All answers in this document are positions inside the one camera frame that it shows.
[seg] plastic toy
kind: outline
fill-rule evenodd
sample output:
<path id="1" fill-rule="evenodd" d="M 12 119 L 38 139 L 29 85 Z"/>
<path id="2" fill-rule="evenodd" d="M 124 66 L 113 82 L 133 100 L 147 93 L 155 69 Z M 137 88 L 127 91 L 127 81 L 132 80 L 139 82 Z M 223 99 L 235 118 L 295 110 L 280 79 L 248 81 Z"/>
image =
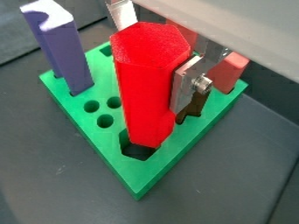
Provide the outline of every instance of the plastic toy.
<path id="1" fill-rule="evenodd" d="M 56 5 L 52 0 L 40 0 L 21 7 L 32 31 L 34 32 L 34 37 L 41 44 L 41 49 L 44 50 L 53 68 L 53 71 L 40 76 L 41 82 L 48 88 L 54 101 L 60 105 L 74 126 L 79 128 L 81 135 L 87 138 L 111 171 L 124 184 L 125 189 L 129 191 L 133 198 L 140 200 L 155 183 L 172 169 L 183 155 L 228 112 L 247 84 L 241 80 L 237 80 L 232 91 L 229 91 L 228 94 L 223 94 L 211 86 L 209 79 L 201 74 L 201 71 L 205 71 L 207 67 L 204 68 L 205 70 L 201 67 L 199 68 L 200 70 L 192 70 L 193 65 L 205 65 L 205 63 L 201 57 L 196 55 L 191 56 L 187 42 L 180 35 L 180 37 L 177 36 L 179 31 L 175 27 L 159 24 L 140 24 L 136 23 L 133 19 L 129 20 L 129 23 L 123 23 L 123 25 L 129 26 L 129 29 L 144 27 L 144 32 L 149 32 L 149 34 L 159 34 L 159 27 L 167 27 L 160 35 L 161 42 L 159 42 L 159 38 L 149 37 L 151 48 L 136 50 L 133 49 L 133 44 L 124 42 L 121 45 L 120 42 L 117 43 L 121 39 L 121 33 L 119 33 L 111 38 L 115 58 L 109 43 L 88 51 L 85 57 L 84 55 L 81 56 L 79 51 L 79 49 L 81 49 L 80 42 L 77 41 L 79 36 L 73 31 L 74 25 L 70 27 L 72 32 L 66 33 L 69 35 L 68 38 L 76 39 L 76 41 L 73 41 L 70 45 L 65 45 L 65 38 L 46 37 L 46 35 L 54 33 L 54 31 L 61 30 L 61 33 L 64 33 L 64 30 L 69 29 L 64 23 L 57 23 L 46 30 L 41 30 L 44 23 L 33 23 L 36 20 L 30 19 L 30 10 L 28 9 L 33 9 L 37 14 L 44 14 L 45 9 L 42 4 L 45 3 L 48 7 Z M 119 12 L 117 7 L 121 7 L 121 5 L 123 4 L 117 6 L 112 5 L 111 9 L 116 9 Z M 49 13 L 46 21 L 60 21 L 58 15 L 66 14 L 58 13 L 53 15 Z M 124 26 L 120 27 L 123 33 L 127 33 L 128 29 Z M 143 37 L 144 39 L 148 38 L 147 35 L 140 35 L 140 39 L 137 40 L 141 41 L 140 43 L 144 41 Z M 168 38 L 168 43 L 164 43 L 164 35 L 171 35 L 171 37 L 176 38 Z M 173 49 L 175 47 L 180 48 L 180 51 L 176 52 Z M 139 53 L 140 58 L 135 58 L 129 53 Z M 80 60 L 77 63 L 70 64 L 72 54 L 77 55 Z M 136 65 L 132 63 L 133 60 L 141 63 Z M 211 57 L 212 63 L 217 64 L 220 60 L 220 57 Z M 70 71 L 76 71 L 77 67 L 80 73 L 70 73 Z M 184 91 L 184 87 L 188 87 L 185 83 L 192 84 L 191 88 L 187 88 L 187 92 Z M 119 88 L 121 90 L 121 101 L 119 98 Z M 153 99 L 148 100 L 147 98 L 151 97 L 152 93 L 155 93 Z M 156 105 L 155 107 L 155 101 L 159 101 L 161 105 Z M 135 103 L 135 106 L 131 114 L 125 112 L 128 120 L 125 121 L 123 109 L 127 108 L 127 105 L 131 105 L 131 102 Z M 175 124 L 172 127 L 173 115 L 176 115 L 176 119 L 179 119 L 179 116 L 183 117 L 184 121 L 181 125 Z M 144 127 L 139 127 L 140 133 L 136 133 L 136 140 L 139 137 L 141 139 L 143 136 L 140 136 L 140 134 L 149 135 L 147 131 L 153 131 L 153 129 L 156 129 L 156 136 L 149 136 L 152 139 L 155 138 L 151 146 L 160 146 L 157 150 L 151 150 L 151 156 L 143 159 L 127 153 L 133 144 L 131 143 L 132 140 L 129 139 L 125 123 L 137 125 L 139 121 Z"/>
<path id="2" fill-rule="evenodd" d="M 213 87 L 223 94 L 228 94 L 233 89 L 247 65 L 248 59 L 236 52 L 232 52 L 217 66 L 209 70 L 207 77 L 212 80 Z"/>

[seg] red hexagonal prism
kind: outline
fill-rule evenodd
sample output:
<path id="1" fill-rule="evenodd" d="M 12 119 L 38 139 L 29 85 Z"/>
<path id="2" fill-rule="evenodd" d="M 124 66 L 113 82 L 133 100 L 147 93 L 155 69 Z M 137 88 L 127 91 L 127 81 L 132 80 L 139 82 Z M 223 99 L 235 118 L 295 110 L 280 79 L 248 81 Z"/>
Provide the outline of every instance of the red hexagonal prism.
<path id="1" fill-rule="evenodd" d="M 191 46 L 172 25 L 145 22 L 119 31 L 109 42 L 129 140 L 157 148 L 173 131 L 173 69 L 188 59 Z"/>

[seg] round hole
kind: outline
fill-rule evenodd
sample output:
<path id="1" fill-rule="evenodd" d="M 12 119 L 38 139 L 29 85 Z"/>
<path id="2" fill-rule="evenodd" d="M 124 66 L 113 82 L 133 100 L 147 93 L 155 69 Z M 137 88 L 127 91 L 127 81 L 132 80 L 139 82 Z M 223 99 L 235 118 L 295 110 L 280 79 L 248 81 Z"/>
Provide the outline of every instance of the round hole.
<path id="1" fill-rule="evenodd" d="M 113 123 L 112 115 L 101 115 L 97 119 L 97 126 L 103 129 L 108 128 Z"/>
<path id="2" fill-rule="evenodd" d="M 97 101 L 88 101 L 84 105 L 84 110 L 88 113 L 93 113 L 99 110 L 99 102 Z"/>
<path id="3" fill-rule="evenodd" d="M 120 101 L 119 97 L 117 97 L 117 96 L 111 97 L 111 98 L 107 100 L 107 105 L 108 105 L 112 109 L 117 109 L 117 108 L 121 106 L 121 101 Z"/>

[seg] gray surface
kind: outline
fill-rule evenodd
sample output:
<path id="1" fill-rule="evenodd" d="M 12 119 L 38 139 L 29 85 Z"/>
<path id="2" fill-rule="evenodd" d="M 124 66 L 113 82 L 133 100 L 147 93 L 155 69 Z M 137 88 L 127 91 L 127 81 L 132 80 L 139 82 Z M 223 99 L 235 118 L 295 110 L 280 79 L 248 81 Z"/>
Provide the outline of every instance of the gray surface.
<path id="1" fill-rule="evenodd" d="M 112 31 L 81 33 L 88 50 Z M 299 153 L 299 128 L 243 95 L 135 202 L 49 97 L 33 52 L 0 69 L 0 223 L 265 223 Z"/>
<path id="2" fill-rule="evenodd" d="M 281 199 L 276 205 L 269 224 L 299 223 L 299 164 L 293 169 L 293 175 L 284 189 Z"/>
<path id="3" fill-rule="evenodd" d="M 133 0 L 299 82 L 296 0 Z"/>
<path id="4" fill-rule="evenodd" d="M 38 47 L 18 7 L 30 1 L 0 1 L 0 64 Z M 77 27 L 105 16 L 101 0 L 57 0 L 74 17 Z"/>

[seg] hole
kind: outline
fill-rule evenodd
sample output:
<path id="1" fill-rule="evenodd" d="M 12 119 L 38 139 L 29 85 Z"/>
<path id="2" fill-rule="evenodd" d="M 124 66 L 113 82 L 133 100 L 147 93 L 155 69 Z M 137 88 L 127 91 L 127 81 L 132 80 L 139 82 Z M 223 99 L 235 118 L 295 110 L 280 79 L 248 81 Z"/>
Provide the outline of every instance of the hole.
<path id="1" fill-rule="evenodd" d="M 103 129 L 108 128 L 113 124 L 112 115 L 101 115 L 97 118 L 97 126 Z"/>
<path id="2" fill-rule="evenodd" d="M 112 108 L 112 109 L 117 109 L 121 106 L 121 101 L 120 98 L 117 96 L 111 97 L 107 100 L 107 105 Z"/>
<path id="3" fill-rule="evenodd" d="M 104 48 L 100 48 L 99 50 L 107 57 L 112 55 L 111 45 L 107 45 Z"/>
<path id="4" fill-rule="evenodd" d="M 124 129 L 117 136 L 119 136 L 120 150 L 124 156 L 145 161 L 155 154 L 156 152 L 155 148 L 149 148 L 129 142 L 127 129 Z"/>
<path id="5" fill-rule="evenodd" d="M 84 110 L 88 112 L 88 113 L 93 113 L 99 110 L 99 102 L 97 101 L 88 101 L 85 104 L 84 104 Z"/>

